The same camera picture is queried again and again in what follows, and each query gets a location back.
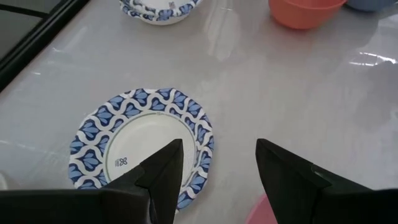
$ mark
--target blue bowl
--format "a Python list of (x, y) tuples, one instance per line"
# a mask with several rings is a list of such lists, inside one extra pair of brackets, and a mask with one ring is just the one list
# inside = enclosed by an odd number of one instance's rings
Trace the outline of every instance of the blue bowl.
[(347, 5), (360, 11), (376, 12), (396, 2), (397, 0), (348, 0)]

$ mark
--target blue leaf pattern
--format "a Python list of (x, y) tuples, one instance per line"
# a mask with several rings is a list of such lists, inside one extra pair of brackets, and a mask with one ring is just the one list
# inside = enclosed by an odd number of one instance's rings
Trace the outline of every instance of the blue leaf pattern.
[(95, 151), (89, 149), (83, 157), (78, 158), (85, 165), (86, 170), (93, 171), (95, 167), (100, 164), (100, 161), (95, 157)]
[(192, 122), (189, 118), (185, 118), (185, 124), (192, 130), (192, 133), (195, 134), (195, 123)]
[(171, 91), (172, 91), (171, 88), (163, 88), (158, 90), (157, 93), (160, 93), (165, 100), (169, 100)]
[(189, 113), (192, 114), (194, 118), (196, 118), (198, 116), (200, 108), (201, 107), (198, 104), (196, 104), (193, 100), (190, 100), (190, 102), (188, 104), (188, 110), (189, 110)]
[(171, 9), (159, 10), (159, 16), (165, 16), (165, 17), (173, 16), (173, 10)]
[(155, 110), (155, 111), (164, 111), (165, 105), (163, 103), (161, 103), (159, 100), (157, 100), (156, 98), (154, 98), (152, 100), (152, 106), (150, 109)]
[(69, 178), (72, 181), (76, 182), (82, 175), (76, 164), (69, 164)]
[(138, 0), (133, 0), (132, 5), (133, 6), (142, 6), (142, 4)]
[(209, 139), (209, 143), (207, 144), (207, 147), (209, 147), (212, 151), (214, 150), (214, 138), (212, 136)]
[(134, 115), (141, 113), (141, 110), (137, 109), (132, 103), (127, 104), (126, 111), (123, 113), (127, 118), (131, 118)]
[(203, 138), (207, 132), (209, 132), (209, 130), (203, 128), (203, 126), (199, 124), (197, 141), (199, 141), (200, 144), (203, 144)]
[(78, 136), (75, 136), (74, 140), (72, 141), (72, 143), (70, 143), (70, 154), (76, 154), (77, 152), (80, 151), (80, 149), (86, 146), (85, 143), (81, 142)]
[(117, 128), (123, 124), (123, 119), (117, 119), (113, 128), (111, 129), (111, 132), (115, 132), (117, 130)]
[(106, 126), (109, 124), (109, 121), (114, 115), (111, 112), (109, 112), (106, 106), (102, 106), (99, 108), (95, 116), (101, 121), (101, 124), (103, 126)]
[(176, 104), (181, 110), (184, 108), (184, 100), (187, 96), (182, 94), (180, 91), (176, 91), (174, 94), (173, 103)]
[[(190, 7), (184, 6), (180, 10), (186, 12), (187, 9), (190, 9)], [(214, 138), (212, 134), (209, 134), (209, 141), (204, 142), (206, 134), (210, 132), (205, 127), (211, 127), (208, 117), (205, 114), (201, 115), (200, 123), (196, 123), (196, 119), (195, 121), (192, 121), (190, 118), (184, 116), (185, 113), (189, 113), (192, 117), (196, 118), (201, 110), (201, 107), (199, 104), (178, 90), (173, 88), (164, 88), (156, 90), (155, 92), (156, 94), (153, 95), (153, 97), (150, 97), (153, 91), (145, 91), (144, 89), (127, 91), (124, 93), (125, 95), (115, 96), (105, 105), (100, 106), (94, 116), (96, 116), (103, 125), (101, 130), (95, 125), (95, 122), (92, 119), (87, 118), (84, 121), (83, 126), (79, 129), (81, 132), (74, 137), (70, 144), (70, 153), (72, 155), (81, 152), (83, 146), (91, 146), (90, 148), (87, 147), (89, 150), (87, 150), (84, 155), (76, 158), (76, 160), (81, 161), (81, 163), (84, 165), (84, 168), (83, 166), (81, 167), (84, 170), (79, 170), (79, 167), (73, 162), (74, 159), (71, 160), (69, 165), (69, 178), (75, 183), (78, 189), (97, 189), (95, 186), (95, 183), (97, 182), (94, 183), (92, 181), (93, 178), (99, 181), (99, 183), (97, 183), (98, 185), (100, 184), (101, 186), (104, 186), (107, 184), (107, 180), (104, 175), (104, 169), (101, 168), (99, 170), (99, 174), (96, 174), (96, 176), (93, 174), (90, 175), (90, 172), (93, 172), (96, 170), (96, 168), (99, 168), (98, 166), (101, 164), (100, 160), (102, 160), (104, 157), (107, 144), (114, 137), (116, 131), (120, 129), (125, 121), (127, 121), (126, 118), (132, 118), (143, 112), (135, 105), (141, 105), (143, 107), (145, 106), (146, 108), (150, 108), (152, 111), (165, 111), (166, 107), (171, 104), (172, 106), (170, 106), (170, 109), (166, 111), (166, 113), (172, 114), (174, 118), (180, 120), (182, 117), (184, 117), (183, 122), (189, 127), (189, 129), (192, 130), (194, 136), (197, 137), (195, 140), (195, 167), (200, 166), (205, 173), (208, 172), (211, 163), (211, 156), (209, 156), (207, 151), (202, 151), (203, 145), (209, 147), (211, 150), (214, 148)], [(177, 112), (177, 107), (180, 108), (180, 110), (184, 109), (186, 105), (185, 102), (187, 102), (186, 111), (183, 113)], [(121, 110), (121, 108), (125, 108), (124, 111), (120, 111), (117, 114), (113, 114), (113, 112), (111, 112)], [(207, 123), (206, 126), (201, 125), (201, 123), (204, 122)], [(79, 136), (82, 134), (84, 134), (86, 138), (80, 138)], [(76, 184), (76, 182), (83, 176), (88, 176), (91, 178), (91, 180), (88, 179), (85, 180), (84, 183), (79, 182), (79, 184)], [(197, 172), (190, 174), (189, 179), (191, 181), (184, 183), (183, 186), (191, 189), (194, 194), (199, 193), (206, 183), (206, 178), (200, 176)], [(188, 206), (192, 200), (193, 198), (187, 194), (187, 191), (181, 192), (178, 198), (177, 210)]]
[(148, 93), (146, 93), (143, 89), (136, 90), (134, 96), (132, 96), (141, 106), (147, 104)]
[(150, 11), (152, 13), (156, 13), (156, 9), (145, 6), (145, 10)]
[(184, 6), (179, 7), (179, 9), (181, 11), (181, 15), (186, 15), (191, 11), (191, 9), (193, 9), (193, 6), (191, 4), (186, 4)]
[(132, 17), (139, 17), (140, 16), (140, 14), (138, 12), (135, 12), (135, 11), (129, 11), (129, 12), (130, 12), (130, 16), (132, 16)]
[(92, 141), (99, 133), (99, 129), (95, 126), (94, 121), (89, 119), (86, 121), (85, 125), (80, 129), (86, 135), (87, 139)]
[(99, 180), (99, 182), (101, 183), (101, 186), (105, 186), (106, 184), (108, 184), (108, 182), (106, 181), (104, 172), (101, 171), (101, 173), (99, 173), (96, 178)]
[(174, 114), (175, 116), (178, 116), (179, 118), (181, 118), (182, 114), (179, 114), (175, 109), (171, 108), (170, 109), (170, 113)]
[(129, 13), (129, 8), (127, 6), (123, 6), (123, 12), (128, 14)]
[(113, 106), (114, 109), (119, 109), (123, 100), (123, 97), (115, 96), (114, 98), (109, 100), (109, 103)]
[(78, 189), (92, 190), (92, 189), (97, 189), (97, 187), (95, 187), (95, 184), (92, 180), (86, 180), (80, 187), (78, 187)]
[(109, 141), (109, 136), (105, 135), (101, 137), (101, 141), (96, 145), (96, 147), (98, 147), (98, 149), (101, 151), (101, 155), (104, 154), (106, 144), (108, 143), (108, 141)]
[(121, 0), (121, 2), (123, 2), (124, 5), (129, 5), (129, 0)]
[(211, 158), (210, 158), (210, 157), (207, 157), (207, 156), (208, 156), (207, 154), (203, 153), (203, 155), (202, 155), (202, 157), (201, 157), (201, 160), (200, 160), (200, 166), (201, 166), (202, 168), (209, 169), (209, 165), (210, 165), (210, 162), (211, 162)]
[(192, 202), (192, 199), (189, 198), (185, 193), (182, 193), (177, 201), (177, 209), (182, 209), (188, 206)]
[(147, 19), (147, 20), (150, 20), (150, 21), (154, 19), (154, 16), (152, 16), (152, 15), (144, 14), (142, 16), (143, 16), (144, 19)]
[(203, 121), (206, 121), (208, 123), (209, 127), (211, 127), (211, 124), (210, 124), (210, 121), (209, 121), (209, 118), (207, 117), (207, 115), (204, 114), (200, 119)]

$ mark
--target stove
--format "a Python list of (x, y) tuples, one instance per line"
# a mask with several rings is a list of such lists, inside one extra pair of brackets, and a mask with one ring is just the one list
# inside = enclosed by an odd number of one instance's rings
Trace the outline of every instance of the stove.
[(0, 0), (0, 91), (89, 0)]

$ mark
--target white plate center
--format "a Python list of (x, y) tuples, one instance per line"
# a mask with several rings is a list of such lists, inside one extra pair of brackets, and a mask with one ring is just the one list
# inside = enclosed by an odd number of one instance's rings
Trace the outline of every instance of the white plate center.
[(188, 127), (177, 118), (149, 113), (126, 122), (106, 147), (105, 176), (112, 181), (137, 166), (174, 139), (182, 139), (184, 161), (182, 183), (191, 173), (195, 142)]

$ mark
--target black stove edge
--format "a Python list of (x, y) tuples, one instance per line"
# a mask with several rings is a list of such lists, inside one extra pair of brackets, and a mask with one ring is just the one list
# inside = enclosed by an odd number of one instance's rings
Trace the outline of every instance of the black stove edge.
[(49, 44), (90, 0), (64, 0), (0, 61), (0, 92)]
[(15, 6), (8, 6), (5, 4), (0, 4), (0, 10), (3, 11), (9, 11), (9, 12), (15, 12), (23, 15), (28, 15), (28, 16), (34, 16), (34, 17), (39, 17), (39, 18), (45, 18), (49, 14), (45, 12), (39, 12), (36, 10), (31, 10), (31, 9), (25, 9), (21, 7), (15, 7)]

